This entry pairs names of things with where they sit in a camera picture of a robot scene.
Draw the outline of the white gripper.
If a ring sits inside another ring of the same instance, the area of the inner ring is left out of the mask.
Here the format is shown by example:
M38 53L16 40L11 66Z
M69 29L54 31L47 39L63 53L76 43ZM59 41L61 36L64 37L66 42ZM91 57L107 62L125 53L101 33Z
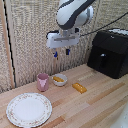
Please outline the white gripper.
M76 45L79 42L79 29L74 28L70 30L55 30L47 33L46 46L50 49L65 46ZM70 54L70 49L66 49L66 55ZM58 52L55 51L54 57L58 59Z

